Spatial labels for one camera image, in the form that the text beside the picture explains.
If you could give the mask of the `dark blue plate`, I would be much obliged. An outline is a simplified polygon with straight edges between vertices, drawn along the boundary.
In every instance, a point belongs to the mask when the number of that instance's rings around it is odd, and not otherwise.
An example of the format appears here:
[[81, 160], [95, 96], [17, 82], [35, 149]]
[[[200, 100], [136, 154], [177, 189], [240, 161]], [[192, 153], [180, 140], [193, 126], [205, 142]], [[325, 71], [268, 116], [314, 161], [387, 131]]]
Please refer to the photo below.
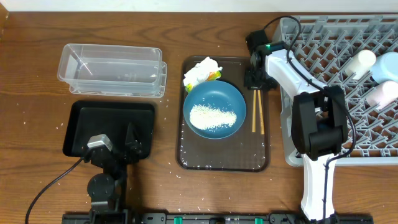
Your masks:
[[[189, 112], [194, 105], [205, 105], [223, 111], [232, 111], [237, 115], [237, 120], [229, 128], [197, 129], [189, 121]], [[246, 118], [246, 102], [242, 93], [228, 82], [204, 82], [196, 86], [185, 98], [183, 117], [188, 127], [197, 135], [207, 139], [223, 139], [233, 135], [243, 125]]]

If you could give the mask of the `wooden chopstick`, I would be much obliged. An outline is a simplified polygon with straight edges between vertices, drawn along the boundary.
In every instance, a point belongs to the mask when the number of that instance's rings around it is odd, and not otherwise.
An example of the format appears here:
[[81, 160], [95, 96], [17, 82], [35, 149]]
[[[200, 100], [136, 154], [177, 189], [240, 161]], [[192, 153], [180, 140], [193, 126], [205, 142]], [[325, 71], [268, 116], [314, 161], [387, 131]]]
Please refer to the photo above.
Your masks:
[[263, 116], [263, 109], [262, 109], [261, 90], [257, 91], [257, 97], [258, 97], [258, 101], [259, 101], [260, 132], [261, 132], [261, 135], [264, 135], [265, 134], [265, 128], [264, 128], [264, 116]]
[[253, 98], [252, 98], [252, 133], [256, 132], [256, 105], [257, 105], [257, 90], [253, 91]]

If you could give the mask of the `white green cup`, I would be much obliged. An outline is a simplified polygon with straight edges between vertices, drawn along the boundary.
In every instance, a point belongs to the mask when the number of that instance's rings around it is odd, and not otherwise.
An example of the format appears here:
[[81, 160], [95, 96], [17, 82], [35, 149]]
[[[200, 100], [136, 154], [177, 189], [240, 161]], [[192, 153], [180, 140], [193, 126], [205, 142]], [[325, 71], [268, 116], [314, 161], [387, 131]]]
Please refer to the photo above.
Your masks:
[[361, 50], [352, 58], [344, 72], [347, 76], [353, 77], [353, 80], [359, 80], [370, 71], [375, 63], [376, 55], [374, 52]]

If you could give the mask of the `pink cup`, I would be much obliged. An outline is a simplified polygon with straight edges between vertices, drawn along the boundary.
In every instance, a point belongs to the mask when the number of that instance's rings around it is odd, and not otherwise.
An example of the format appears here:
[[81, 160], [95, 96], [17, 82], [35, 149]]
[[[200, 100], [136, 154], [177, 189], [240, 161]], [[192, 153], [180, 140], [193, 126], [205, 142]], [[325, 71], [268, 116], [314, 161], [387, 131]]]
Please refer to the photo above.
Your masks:
[[382, 110], [397, 99], [397, 91], [397, 82], [391, 80], [385, 81], [366, 97], [366, 101], [370, 106], [376, 106], [377, 110]]

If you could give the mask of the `light blue bowl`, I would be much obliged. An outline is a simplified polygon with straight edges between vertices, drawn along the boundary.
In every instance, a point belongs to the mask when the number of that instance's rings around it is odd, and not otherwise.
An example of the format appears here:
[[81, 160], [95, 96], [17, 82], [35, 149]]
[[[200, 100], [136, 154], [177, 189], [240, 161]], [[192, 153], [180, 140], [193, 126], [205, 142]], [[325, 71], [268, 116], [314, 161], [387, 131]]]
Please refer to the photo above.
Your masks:
[[397, 82], [398, 74], [398, 53], [388, 52], [376, 59], [376, 63], [371, 67], [373, 80], [378, 83], [386, 81]]

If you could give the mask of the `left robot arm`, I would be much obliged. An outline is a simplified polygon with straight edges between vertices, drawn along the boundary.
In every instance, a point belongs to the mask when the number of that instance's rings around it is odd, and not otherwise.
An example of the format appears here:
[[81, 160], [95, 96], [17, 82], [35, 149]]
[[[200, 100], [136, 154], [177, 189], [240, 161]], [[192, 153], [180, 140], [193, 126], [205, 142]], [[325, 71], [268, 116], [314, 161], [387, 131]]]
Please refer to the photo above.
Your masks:
[[127, 166], [139, 162], [141, 141], [136, 127], [129, 123], [121, 147], [116, 147], [106, 134], [90, 137], [83, 153], [85, 163], [102, 168], [87, 185], [91, 198], [90, 224], [140, 223], [135, 211], [126, 208]]

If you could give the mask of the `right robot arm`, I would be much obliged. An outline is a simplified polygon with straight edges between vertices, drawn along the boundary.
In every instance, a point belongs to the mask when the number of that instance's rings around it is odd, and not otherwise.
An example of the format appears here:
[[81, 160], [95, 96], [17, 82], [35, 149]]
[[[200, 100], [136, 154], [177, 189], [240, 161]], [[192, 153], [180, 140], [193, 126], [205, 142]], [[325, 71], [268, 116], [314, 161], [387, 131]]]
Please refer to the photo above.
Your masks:
[[314, 79], [285, 42], [269, 42], [264, 30], [251, 32], [246, 45], [251, 66], [244, 86], [254, 91], [280, 86], [292, 100], [290, 137], [303, 159], [304, 222], [337, 223], [332, 201], [334, 157], [348, 138], [343, 90]]

